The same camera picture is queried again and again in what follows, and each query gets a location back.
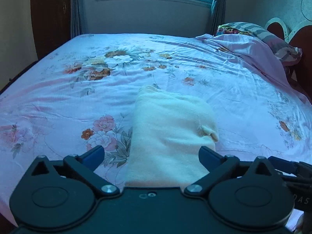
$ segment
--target striped pillowcase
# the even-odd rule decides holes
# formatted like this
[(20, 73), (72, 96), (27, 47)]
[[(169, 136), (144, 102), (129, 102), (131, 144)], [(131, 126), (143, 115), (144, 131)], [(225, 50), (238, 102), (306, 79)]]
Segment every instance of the striped pillowcase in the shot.
[(224, 26), (230, 26), (239, 31), (248, 32), (253, 37), (259, 38), (271, 48), (272, 52), (281, 61), (283, 66), (296, 65), (302, 57), (302, 50), (300, 48), (292, 47), (284, 40), (256, 24), (235, 22), (225, 24)]

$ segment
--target pillow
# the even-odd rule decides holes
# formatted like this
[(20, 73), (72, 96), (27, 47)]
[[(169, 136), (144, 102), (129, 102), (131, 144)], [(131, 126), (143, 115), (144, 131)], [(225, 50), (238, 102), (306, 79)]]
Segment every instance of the pillow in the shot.
[(219, 27), (235, 28), (240, 32), (249, 33), (249, 35), (260, 39), (262, 42), (266, 43), (271, 48), (274, 55), (281, 61), (284, 67), (298, 64), (302, 57), (302, 50), (300, 48), (292, 47), (284, 40), (280, 39), (273, 33), (270, 33), (269, 31), (265, 30), (264, 28), (256, 24), (235, 22), (228, 23)]
[(218, 26), (218, 30), (216, 32), (216, 36), (222, 35), (222, 34), (244, 34), (244, 35), (249, 35), (251, 36), (251, 34), (249, 34), (248, 32), (243, 32), (240, 31), (238, 29), (235, 29), (233, 27), (230, 26)]

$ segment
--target wooden door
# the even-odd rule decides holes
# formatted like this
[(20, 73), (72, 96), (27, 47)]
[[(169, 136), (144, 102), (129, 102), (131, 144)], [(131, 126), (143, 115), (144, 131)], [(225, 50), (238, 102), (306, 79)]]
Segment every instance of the wooden door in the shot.
[(30, 0), (38, 60), (70, 40), (71, 0)]

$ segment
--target white towel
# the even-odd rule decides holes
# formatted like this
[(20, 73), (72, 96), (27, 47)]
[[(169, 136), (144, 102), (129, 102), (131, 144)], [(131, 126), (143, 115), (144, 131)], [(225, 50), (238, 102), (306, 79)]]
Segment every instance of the white towel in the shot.
[(135, 104), (125, 185), (181, 187), (207, 175), (198, 152), (219, 140), (210, 106), (202, 99), (143, 86)]

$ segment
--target pink bedsheet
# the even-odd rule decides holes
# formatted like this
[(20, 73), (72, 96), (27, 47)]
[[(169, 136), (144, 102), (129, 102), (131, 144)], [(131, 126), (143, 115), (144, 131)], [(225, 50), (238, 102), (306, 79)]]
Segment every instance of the pink bedsheet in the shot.
[[(217, 151), (311, 160), (312, 108), (282, 64), (245, 35), (197, 39), (146, 34), (81, 35), (42, 59), (0, 96), (0, 212), (33, 159), (106, 151), (96, 173), (123, 187), (139, 87), (194, 95), (216, 113)], [(300, 212), (288, 222), (294, 228)]]

